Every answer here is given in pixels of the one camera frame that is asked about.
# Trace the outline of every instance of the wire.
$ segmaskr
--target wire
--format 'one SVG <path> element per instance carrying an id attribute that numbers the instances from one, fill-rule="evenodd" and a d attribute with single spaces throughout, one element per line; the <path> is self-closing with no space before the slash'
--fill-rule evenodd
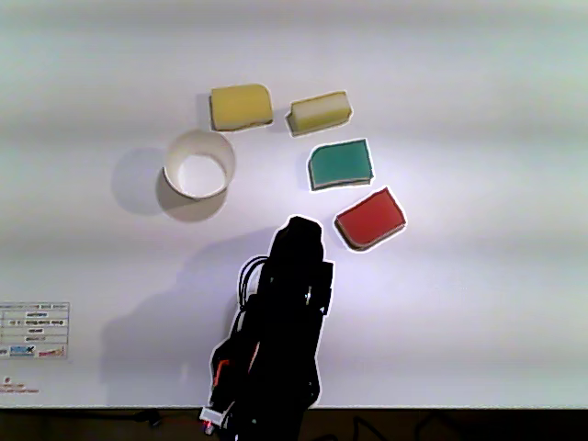
<path id="1" fill-rule="evenodd" d="M 260 256 L 260 257 L 256 257 L 256 259 L 251 262 L 251 264 L 247 264 L 250 265 L 249 270 L 247 271 L 247 274 L 245 275 L 244 278 L 240 278 L 240 280 L 243 282 L 240 286 L 239 289 L 239 305 L 241 306 L 241 308 L 244 308 L 245 303 L 247 302 L 247 288 L 249 286 L 249 279 L 251 278 L 251 275 L 253 274 L 253 272 L 255 271 L 255 269 L 264 264 L 267 260 L 267 257 L 265 256 Z"/>
<path id="2" fill-rule="evenodd" d="M 369 431 L 372 434 L 374 434 L 379 439 L 379 441 L 388 441 L 386 436 L 381 434 L 376 427 L 371 425 L 369 422 L 367 422 L 366 420 L 364 420 L 360 416 L 353 417 L 353 441 L 359 441 L 359 426 L 360 425 L 363 425 L 364 427 L 369 429 Z M 339 441 L 339 439 L 335 435 L 329 434 L 329 435 L 323 435 L 318 438 L 315 438 L 312 441 Z"/>
<path id="3" fill-rule="evenodd" d="M 243 265 L 243 269 L 241 270 L 241 274 L 239 275 L 239 286 L 238 286 L 239 295 L 241 295 L 241 292 L 243 291 L 243 275 L 245 274 L 245 270 L 247 269 L 247 267 L 249 265 L 254 264 L 256 261 L 261 260 L 261 259 L 267 259 L 267 257 L 264 255 L 259 255 L 257 257 L 253 257 L 245 265 Z"/>

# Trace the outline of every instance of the white label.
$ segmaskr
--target white label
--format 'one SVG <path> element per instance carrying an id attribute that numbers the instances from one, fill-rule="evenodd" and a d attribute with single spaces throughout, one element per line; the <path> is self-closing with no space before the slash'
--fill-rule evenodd
<path id="1" fill-rule="evenodd" d="M 0 303 L 0 359 L 67 357 L 69 303 Z"/>

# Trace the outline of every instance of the printed label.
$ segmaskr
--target printed label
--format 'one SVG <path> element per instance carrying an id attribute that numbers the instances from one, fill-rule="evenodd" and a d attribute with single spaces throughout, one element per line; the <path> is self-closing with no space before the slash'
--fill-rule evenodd
<path id="1" fill-rule="evenodd" d="M 5 377 L 0 384 L 0 393 L 39 393 L 39 390 L 28 388 L 24 383 L 15 383 L 10 377 Z"/>
<path id="2" fill-rule="evenodd" d="M 64 356 L 65 355 L 65 346 L 58 347 L 57 349 L 52 349 L 51 351 L 39 351 L 39 357 L 47 357 L 47 356 Z"/>
<path id="3" fill-rule="evenodd" d="M 10 346 L 10 356 L 35 356 L 35 346 Z"/>
<path id="4" fill-rule="evenodd" d="M 67 302 L 0 303 L 0 357 L 66 358 L 69 310 Z"/>
<path id="5" fill-rule="evenodd" d="M 27 317 L 47 317 L 47 312 L 27 312 Z"/>
<path id="6" fill-rule="evenodd" d="M 35 336 L 35 337 L 25 337 L 26 342 L 44 342 L 47 340 L 47 337 Z"/>

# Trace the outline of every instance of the cable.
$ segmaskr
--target cable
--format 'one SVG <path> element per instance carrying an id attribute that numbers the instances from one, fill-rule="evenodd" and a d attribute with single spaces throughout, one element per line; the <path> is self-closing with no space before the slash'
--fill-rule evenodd
<path id="1" fill-rule="evenodd" d="M 243 291 L 243 275 L 245 274 L 245 270 L 247 269 L 247 267 L 249 265 L 251 265 L 261 259 L 267 259 L 267 257 L 264 255 L 259 255 L 257 257 L 253 257 L 245 265 L 243 265 L 243 269 L 241 270 L 241 274 L 239 275 L 239 286 L 237 288 L 239 295 L 241 295 L 241 292 Z"/>
<path id="2" fill-rule="evenodd" d="M 250 259 L 243 266 L 243 269 L 241 270 L 241 274 L 239 275 L 239 287 L 238 287 L 238 289 L 239 289 L 239 292 L 238 292 L 239 313 L 237 314 L 237 317 L 235 318 L 235 321 L 232 324 L 231 335 L 235 335 L 237 333 L 237 330 L 239 328 L 239 320 L 241 319 L 241 315 L 245 311 L 245 305 L 247 303 L 247 287 L 249 286 L 249 279 L 251 278 L 251 275 L 253 274 L 255 269 L 258 266 L 264 264 L 266 262 L 266 260 L 267 260 L 267 256 L 259 255 L 257 257 Z"/>
<path id="3" fill-rule="evenodd" d="M 247 274 L 245 275 L 244 278 L 239 277 L 240 281 L 242 281 L 240 288 L 239 288 L 239 305 L 243 308 L 245 306 L 245 303 L 247 302 L 247 288 L 249 286 L 249 279 L 251 278 L 251 275 L 253 274 L 253 272 L 255 271 L 255 269 L 264 264 L 267 260 L 267 257 L 265 256 L 260 256 L 260 257 L 256 257 L 256 259 L 251 262 L 250 264 L 247 264 L 250 266 L 249 270 L 247 271 Z"/>
<path id="4" fill-rule="evenodd" d="M 381 434 L 376 427 L 374 427 L 373 425 L 368 423 L 366 420 L 364 420 L 360 416 L 353 417 L 353 441 L 359 441 L 359 425 L 360 424 L 363 425 L 364 427 L 366 427 L 367 429 L 369 429 L 369 431 L 372 434 L 374 434 L 379 439 L 379 441 L 388 441 L 386 436 Z M 339 441 L 339 439 L 335 435 L 329 434 L 329 435 L 323 435 L 318 438 L 315 438 L 312 441 Z"/>

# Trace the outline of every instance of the red sponge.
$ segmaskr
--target red sponge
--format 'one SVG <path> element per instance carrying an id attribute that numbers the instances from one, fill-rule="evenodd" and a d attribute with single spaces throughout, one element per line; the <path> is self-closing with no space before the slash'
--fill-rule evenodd
<path id="1" fill-rule="evenodd" d="M 398 203 L 385 187 L 337 215 L 335 225 L 349 246 L 366 251 L 399 232 L 406 219 Z"/>

